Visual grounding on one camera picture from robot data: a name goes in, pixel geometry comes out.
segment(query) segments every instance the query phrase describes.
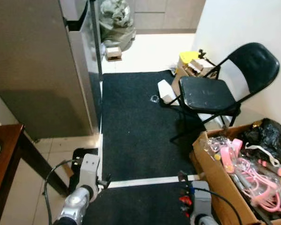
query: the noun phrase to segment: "table leg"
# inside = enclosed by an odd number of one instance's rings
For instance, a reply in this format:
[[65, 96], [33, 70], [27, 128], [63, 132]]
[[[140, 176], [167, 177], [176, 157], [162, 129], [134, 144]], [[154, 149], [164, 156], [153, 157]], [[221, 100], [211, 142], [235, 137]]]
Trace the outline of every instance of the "table leg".
[[20, 151], [15, 150], [15, 152], [14, 152], [14, 154], [13, 154], [11, 160], [10, 160], [10, 163], [8, 165], [7, 172], [5, 173], [4, 179], [3, 179], [2, 184], [1, 184], [1, 188], [0, 188], [0, 220], [1, 220], [1, 217], [2, 217], [4, 206], [5, 206], [5, 203], [6, 203], [6, 200], [7, 200], [7, 197], [8, 197], [8, 193], [9, 193], [9, 190], [11, 188], [11, 185], [12, 185], [12, 182], [13, 182], [15, 172], [17, 170], [20, 158], [21, 158]]
[[[46, 179], [52, 168], [25, 134], [21, 134], [19, 138], [19, 146], [22, 150], [22, 158], [26, 163], [28, 163], [41, 177]], [[67, 196], [69, 194], [68, 187], [55, 172], [50, 175], [48, 183], [60, 195]]]

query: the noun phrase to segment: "white container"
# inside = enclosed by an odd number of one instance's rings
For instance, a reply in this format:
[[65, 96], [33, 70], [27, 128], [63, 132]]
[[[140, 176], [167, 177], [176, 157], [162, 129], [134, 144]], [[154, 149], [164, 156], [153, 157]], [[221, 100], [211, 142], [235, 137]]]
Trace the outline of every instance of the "white container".
[[[174, 93], [172, 87], [165, 80], [162, 80], [158, 83], [158, 90], [160, 97], [166, 104], [170, 103], [176, 98], [176, 94]], [[179, 105], [179, 102], [176, 100], [171, 105]]]

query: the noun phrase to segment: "refrigerator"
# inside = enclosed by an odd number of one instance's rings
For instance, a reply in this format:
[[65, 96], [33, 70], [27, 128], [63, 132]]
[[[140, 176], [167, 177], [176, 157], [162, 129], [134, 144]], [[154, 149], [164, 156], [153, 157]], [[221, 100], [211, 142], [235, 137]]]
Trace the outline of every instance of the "refrigerator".
[[100, 130], [98, 7], [0, 0], [0, 97], [33, 139]]

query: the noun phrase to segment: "black plastic bag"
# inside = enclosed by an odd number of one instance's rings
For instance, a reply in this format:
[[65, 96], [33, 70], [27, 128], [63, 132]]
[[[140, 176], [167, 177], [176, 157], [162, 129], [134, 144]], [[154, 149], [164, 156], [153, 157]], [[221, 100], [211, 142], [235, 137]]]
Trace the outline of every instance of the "black plastic bag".
[[[260, 126], [252, 127], [243, 132], [240, 138], [244, 143], [260, 145], [281, 163], [281, 124], [278, 122], [265, 118]], [[256, 159], [269, 161], [268, 156], [260, 150], [244, 149], [242, 153]]]

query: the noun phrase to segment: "cardboard box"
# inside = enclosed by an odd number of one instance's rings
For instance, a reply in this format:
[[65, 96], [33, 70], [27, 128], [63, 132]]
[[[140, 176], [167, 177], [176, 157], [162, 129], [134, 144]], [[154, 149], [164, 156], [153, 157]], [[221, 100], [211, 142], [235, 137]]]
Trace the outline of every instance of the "cardboard box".
[[184, 70], [185, 70], [185, 72], [187, 72], [187, 74], [189, 76], [198, 76], [198, 74], [195, 73], [192, 68], [186, 67], [186, 68], [184, 68]]
[[188, 67], [191, 69], [194, 69], [197, 73], [201, 73], [201, 71], [204, 69], [204, 67], [197, 62], [197, 60], [192, 60], [189, 64]]
[[208, 62], [206, 59], [198, 59], [196, 60], [196, 62], [203, 67], [200, 72], [200, 76], [205, 76], [210, 70], [214, 68], [214, 65]]
[[109, 62], [122, 60], [122, 51], [120, 47], [106, 48], [105, 55]]
[[[250, 125], [230, 127], [226, 136], [230, 139], [234, 139], [239, 133], [248, 130], [249, 127]], [[219, 136], [220, 132], [223, 132], [223, 130], [202, 132], [198, 139], [192, 144], [193, 152], [190, 154], [191, 161], [197, 173], [200, 175], [200, 178], [209, 183], [210, 189], [224, 196], [233, 204], [244, 225], [264, 224], [255, 217], [249, 205], [243, 199], [237, 187], [224, 170], [221, 162], [214, 161], [200, 145], [201, 139], [206, 140], [209, 137]], [[212, 206], [223, 225], [238, 224], [234, 211], [226, 204], [226, 202], [212, 196]], [[272, 220], [272, 223], [274, 225], [281, 225], [281, 219]]]
[[176, 73], [176, 75], [175, 75], [175, 78], [174, 78], [174, 80], [173, 80], [173, 82], [172, 82], [172, 84], [171, 84], [171, 87], [172, 87], [173, 91], [175, 92], [175, 94], [176, 94], [177, 96], [180, 95], [179, 80], [180, 80], [180, 78], [183, 77], [183, 76], [189, 76], [189, 75], [188, 75], [188, 73], [184, 70], [184, 68], [178, 67], [178, 68], [177, 68], [177, 73]]

